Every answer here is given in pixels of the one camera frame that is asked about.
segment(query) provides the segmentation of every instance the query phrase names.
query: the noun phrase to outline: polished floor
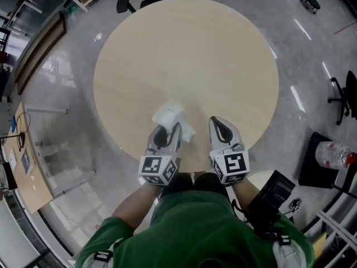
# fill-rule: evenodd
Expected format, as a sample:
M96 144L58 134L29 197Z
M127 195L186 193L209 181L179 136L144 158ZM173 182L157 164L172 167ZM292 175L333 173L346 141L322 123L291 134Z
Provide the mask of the polished floor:
M318 0L321 10L313 15L300 0L215 1L251 20L276 57L278 104L271 124L250 149L252 158L264 169L276 169L297 184L301 152L313 131L357 150L356 120L346 118L337 126L338 106L327 103L327 98L334 96L330 77L337 77L344 85L349 70L357 73L356 28L349 27L335 35L354 21L346 5L341 0ZM97 0L89 13L80 9L74 13L69 18L68 33L50 52L23 95L27 104L69 110L63 116L32 114L31 118L31 132L43 142L44 154L51 155L53 178L69 178L71 170L97 171L86 184L41 209L73 252L78 252L102 220L141 185L138 162L108 136L93 97L93 74L100 50L112 31L129 16L116 13L116 2ZM131 2L139 7L139 0ZM302 199L294 215L297 226L305 227L336 193L297 185L293 197ZM148 224L149 216L140 229Z

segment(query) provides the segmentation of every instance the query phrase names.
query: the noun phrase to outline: plastic bottle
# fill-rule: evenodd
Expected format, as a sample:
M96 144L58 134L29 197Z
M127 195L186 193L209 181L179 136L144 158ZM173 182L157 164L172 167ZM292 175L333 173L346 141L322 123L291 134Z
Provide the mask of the plastic bottle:
M355 162L355 153L343 143L320 142L315 151L315 159L321 167L340 170Z

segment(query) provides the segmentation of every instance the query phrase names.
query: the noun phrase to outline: forearm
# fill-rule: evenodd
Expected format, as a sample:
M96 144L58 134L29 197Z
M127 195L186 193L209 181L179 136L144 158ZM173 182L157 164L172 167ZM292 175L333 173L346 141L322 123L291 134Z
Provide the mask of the forearm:
M248 205L257 196L259 190L247 178L232 185L233 191L242 210L249 211Z
M160 195L161 187L143 184L128 196L113 212L113 217L119 217L127 225L136 229L149 212L153 202Z

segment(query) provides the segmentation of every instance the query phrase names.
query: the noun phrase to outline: black device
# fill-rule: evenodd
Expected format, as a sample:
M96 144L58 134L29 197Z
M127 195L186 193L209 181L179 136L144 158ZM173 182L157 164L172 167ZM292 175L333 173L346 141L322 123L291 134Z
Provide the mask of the black device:
M249 211L257 215L278 213L279 207L288 199L294 187L292 181L275 170L263 189L248 205Z

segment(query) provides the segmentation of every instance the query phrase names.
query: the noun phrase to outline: wooden surface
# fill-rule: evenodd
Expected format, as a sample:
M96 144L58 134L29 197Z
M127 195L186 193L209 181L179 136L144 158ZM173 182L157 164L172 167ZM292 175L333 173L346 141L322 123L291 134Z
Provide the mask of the wooden surface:
M180 102L197 132L183 143L180 171L209 167L208 119L235 124L245 148L269 125L278 98L269 45L235 10L210 0L165 0L124 20L99 55L95 104L104 127L139 159L155 128L156 109Z
M23 108L23 104L20 103L20 106L18 107L15 114L15 119L17 119L17 117L24 111L25 110ZM18 132L25 132L26 128L28 127L27 126L28 124L25 121L24 114L21 115L19 122L21 124L21 131L19 127ZM16 135L16 130L14 131L14 133L12 133L10 129L9 136L12 135ZM8 159L11 149L13 149L17 162L17 165L13 170L13 176L18 186L18 190L20 191L20 194L27 205L28 210L30 211L30 213L34 213L40 208L42 208L45 204L53 200L53 197L49 190L48 183L45 182L45 179L41 174L40 168L39 166L37 166L38 160L36 158L34 150L32 149L31 142L32 142L31 136L29 134L29 131L27 131L25 136L25 144L23 149L21 149L21 152L19 152L17 147L17 137L6 139L5 147L6 147L6 156ZM21 162L21 157L26 147L31 149L32 156L35 157L35 161L36 161L36 165L33 168L31 175L26 175Z
M313 251L315 253L315 259L318 259L322 255L326 245L326 237L327 233L324 232L312 245Z

